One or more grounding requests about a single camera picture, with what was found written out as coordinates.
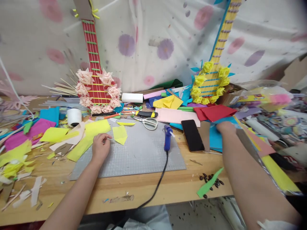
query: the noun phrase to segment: black power cord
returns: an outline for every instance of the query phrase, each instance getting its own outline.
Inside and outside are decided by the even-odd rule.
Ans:
[[[158,182],[158,184],[157,184],[156,190],[154,191],[152,197],[151,197],[148,201],[146,201],[144,204],[142,204],[142,205],[140,205],[140,206],[137,207],[137,209],[134,211],[134,213],[137,212],[138,210],[140,210],[141,208],[143,208],[143,207],[144,207],[146,204],[148,204],[149,202],[151,202],[152,199],[154,198],[154,196],[156,195],[156,193],[157,193],[157,191],[158,191],[158,188],[159,188],[159,185],[160,185],[160,183],[161,183],[161,180],[162,180],[162,178],[163,178],[163,176],[164,176],[164,173],[165,173],[165,170],[166,170],[166,166],[167,166],[168,160],[169,160],[169,152],[166,151],[166,163],[165,163],[163,172],[162,172],[162,174],[161,174],[160,180],[159,180],[159,182]],[[129,218],[130,218],[130,216],[124,217],[121,221],[119,221],[116,225],[114,225],[113,228],[111,228],[111,230],[114,230],[114,229],[115,229],[116,227],[118,227],[120,224],[122,224],[123,222],[126,222]]]

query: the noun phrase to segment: person's left hand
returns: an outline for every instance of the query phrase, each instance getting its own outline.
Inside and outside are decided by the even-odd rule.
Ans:
[[[108,138],[112,138],[109,134],[98,134],[94,137],[92,146],[92,162],[95,164],[103,164],[110,151],[111,142]]]

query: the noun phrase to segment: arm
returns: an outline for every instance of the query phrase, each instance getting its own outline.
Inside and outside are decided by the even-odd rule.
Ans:
[[[217,125],[223,137],[223,162],[247,228],[261,229],[257,221],[298,224],[300,214],[276,188],[263,168],[252,158],[230,122]]]
[[[90,199],[98,173],[109,154],[108,134],[98,134],[93,141],[93,155],[90,163],[71,187],[63,200],[40,229],[77,229]]]

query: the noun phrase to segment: blue glue gun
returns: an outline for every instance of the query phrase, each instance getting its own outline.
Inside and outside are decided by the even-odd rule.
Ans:
[[[170,138],[171,138],[171,132],[173,132],[173,130],[168,125],[164,126],[164,130],[165,130],[164,150],[168,152],[170,150]]]

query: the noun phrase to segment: scissors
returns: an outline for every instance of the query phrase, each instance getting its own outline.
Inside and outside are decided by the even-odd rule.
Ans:
[[[135,120],[141,121],[144,124],[145,128],[148,130],[153,131],[158,127],[158,121],[155,118],[146,118],[146,119],[141,119],[136,117],[133,118]]]

